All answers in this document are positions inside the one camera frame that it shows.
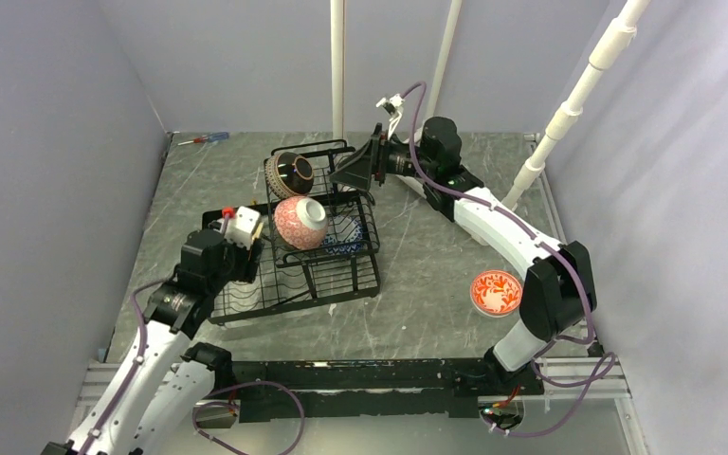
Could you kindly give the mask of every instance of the white pipe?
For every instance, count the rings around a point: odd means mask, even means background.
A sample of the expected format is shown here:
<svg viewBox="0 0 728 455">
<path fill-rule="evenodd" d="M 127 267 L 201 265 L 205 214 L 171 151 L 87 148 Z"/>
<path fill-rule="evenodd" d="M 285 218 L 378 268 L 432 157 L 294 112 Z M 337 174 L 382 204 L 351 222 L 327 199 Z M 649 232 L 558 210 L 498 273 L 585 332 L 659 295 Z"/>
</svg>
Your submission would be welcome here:
<svg viewBox="0 0 728 455">
<path fill-rule="evenodd" d="M 344 135 L 344 3 L 331 0 L 331 91 L 334 139 Z"/>
<path fill-rule="evenodd" d="M 501 201 L 506 207 L 514 210 L 518 206 L 518 199 L 523 192 L 528 190 L 542 173 L 545 168 L 545 159 L 582 115 L 582 105 L 598 80 L 615 63 L 615 59 L 618 58 L 621 51 L 629 46 L 637 32 L 638 19 L 649 2 L 650 0 L 627 0 L 618 17 L 610 22 L 604 35 L 595 45 L 589 58 L 590 63 L 576 82 L 571 95 L 554 113 L 535 152 L 523 163 L 523 167 L 520 168 L 520 172 L 512 184 L 512 189 Z"/>
<path fill-rule="evenodd" d="M 428 95 L 428 102 L 426 103 L 426 120 L 434 117 L 434 112 L 437 108 L 437 99 L 439 99 L 442 78 L 445 75 L 445 68 L 447 66 L 447 55 L 450 53 L 450 45 L 453 43 L 453 34 L 456 32 L 456 23 L 459 21 L 459 10 L 461 8 L 462 0 L 450 0 L 450 9 L 447 11 L 447 22 L 445 24 L 445 32 L 442 35 L 440 54 L 437 57 L 437 67 L 434 69 L 434 81 L 431 83 L 431 92 Z"/>
</svg>

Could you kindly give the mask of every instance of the black bowl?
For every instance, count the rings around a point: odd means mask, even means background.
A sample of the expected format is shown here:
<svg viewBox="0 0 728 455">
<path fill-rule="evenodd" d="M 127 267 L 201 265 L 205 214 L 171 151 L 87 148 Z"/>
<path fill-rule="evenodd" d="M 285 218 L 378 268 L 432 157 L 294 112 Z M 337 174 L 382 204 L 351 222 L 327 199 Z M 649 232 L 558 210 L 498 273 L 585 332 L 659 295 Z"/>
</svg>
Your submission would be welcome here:
<svg viewBox="0 0 728 455">
<path fill-rule="evenodd" d="M 266 161 L 266 183 L 281 199 L 308 194 L 314 186 L 314 168 L 304 156 L 282 152 Z"/>
</svg>

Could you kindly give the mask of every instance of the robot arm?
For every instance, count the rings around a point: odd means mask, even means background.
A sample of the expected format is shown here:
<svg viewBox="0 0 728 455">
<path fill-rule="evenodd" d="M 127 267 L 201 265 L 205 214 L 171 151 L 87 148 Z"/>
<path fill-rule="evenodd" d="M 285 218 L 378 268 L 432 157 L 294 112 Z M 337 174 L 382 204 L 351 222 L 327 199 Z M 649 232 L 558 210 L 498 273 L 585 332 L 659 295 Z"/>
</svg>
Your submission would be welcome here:
<svg viewBox="0 0 728 455">
<path fill-rule="evenodd" d="M 430 118 L 423 125 L 418 162 L 435 183 L 475 196 L 489 203 L 490 207 L 437 191 L 412 178 L 417 175 L 417 170 L 410 159 L 409 147 L 390 133 L 383 133 L 380 123 L 368 143 L 342 160 L 330 179 L 368 191 L 372 180 L 383 185 L 387 173 L 398 175 L 420 192 L 432 208 L 464 228 L 483 245 L 492 246 L 521 277 L 525 277 L 519 306 L 520 320 L 484 355 L 494 379 L 503 384 L 511 383 L 521 371 L 530 367 L 536 353 L 585 317 L 573 278 L 554 260 L 552 253 L 541 246 L 552 246 L 577 271 L 592 311 L 595 309 L 595 291 L 590 255 L 578 242 L 562 245 L 528 223 L 520 219 L 510 220 L 495 211 L 494 208 L 509 210 L 461 164 L 461 148 L 462 141 L 453 120 Z"/>
<path fill-rule="evenodd" d="M 260 213 L 230 209 L 226 223 L 225 233 L 189 234 L 173 277 L 149 298 L 144 325 L 107 391 L 66 444 L 49 444 L 42 455 L 154 453 L 196 401 L 234 382 L 228 352 L 203 343 L 186 352 L 225 285 L 252 282 L 258 273 Z M 180 369 L 155 396 L 184 352 Z"/>
</svg>

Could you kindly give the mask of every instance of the black wire dish rack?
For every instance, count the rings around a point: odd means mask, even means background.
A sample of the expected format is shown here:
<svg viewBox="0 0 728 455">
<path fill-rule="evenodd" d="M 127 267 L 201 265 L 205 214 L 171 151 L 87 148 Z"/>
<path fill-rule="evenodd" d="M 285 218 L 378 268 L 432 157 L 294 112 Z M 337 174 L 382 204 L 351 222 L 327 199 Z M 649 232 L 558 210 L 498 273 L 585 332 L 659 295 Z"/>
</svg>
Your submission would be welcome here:
<svg viewBox="0 0 728 455">
<path fill-rule="evenodd" d="M 308 148 L 329 147 L 315 152 Z M 267 204 L 249 206 L 264 215 L 261 238 L 271 249 L 261 255 L 253 283 L 231 282 L 216 298 L 209 321 L 226 322 L 278 315 L 346 300 L 374 297 L 381 290 L 375 253 L 380 248 L 369 194 L 331 183 L 328 175 L 346 155 L 355 152 L 345 140 L 326 140 L 272 151 L 291 151 L 305 157 L 314 168 L 314 185 L 308 196 L 320 202 L 329 220 L 328 232 L 345 232 L 356 220 L 361 240 L 333 246 L 296 250 L 275 229 L 274 212 L 281 202 L 266 184 Z M 220 210 L 203 214 L 203 228 L 218 228 Z"/>
</svg>

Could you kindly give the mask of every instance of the red patterned bowl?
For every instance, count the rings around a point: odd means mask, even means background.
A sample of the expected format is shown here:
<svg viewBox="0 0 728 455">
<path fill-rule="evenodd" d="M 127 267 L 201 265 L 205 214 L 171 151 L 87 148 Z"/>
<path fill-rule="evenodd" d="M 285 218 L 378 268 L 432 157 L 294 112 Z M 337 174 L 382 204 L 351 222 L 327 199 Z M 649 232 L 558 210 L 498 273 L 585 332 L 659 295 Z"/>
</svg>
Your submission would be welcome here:
<svg viewBox="0 0 728 455">
<path fill-rule="evenodd" d="M 523 288 L 512 274 L 487 270 L 470 284 L 470 300 L 479 312 L 491 318 L 503 318 L 520 306 Z"/>
<path fill-rule="evenodd" d="M 328 232 L 325 207 L 308 196 L 290 197 L 275 208 L 275 228 L 296 249 L 316 248 Z"/>
</svg>

